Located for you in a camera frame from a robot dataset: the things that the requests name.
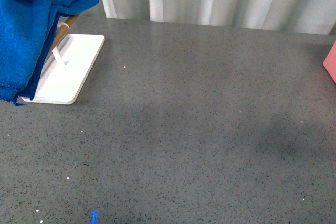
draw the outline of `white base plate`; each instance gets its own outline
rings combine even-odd
[[[23,100],[73,104],[104,41],[104,35],[68,34],[58,46],[64,65],[51,56],[43,66],[34,99]]]

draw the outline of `wooden stick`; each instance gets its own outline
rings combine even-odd
[[[67,20],[64,23],[66,23],[69,27],[71,27],[73,25],[73,23],[77,20],[78,17],[79,17],[79,14],[78,15],[72,15],[72,16],[68,17]],[[68,32],[68,30],[69,30],[68,26],[61,25],[57,29],[56,36],[55,36],[53,44],[51,45],[49,53],[53,50],[54,47],[56,47],[56,45],[61,41],[61,39],[64,37],[64,35]]]

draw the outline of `folded cloth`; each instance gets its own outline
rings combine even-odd
[[[0,99],[34,98],[61,16],[99,0],[0,0]]]

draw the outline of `pink object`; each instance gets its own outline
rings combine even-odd
[[[323,65],[334,82],[336,82],[336,42],[324,60]]]

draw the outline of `gray countertop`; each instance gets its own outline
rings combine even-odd
[[[0,103],[0,223],[336,223],[336,36],[72,32],[106,37],[73,105]]]

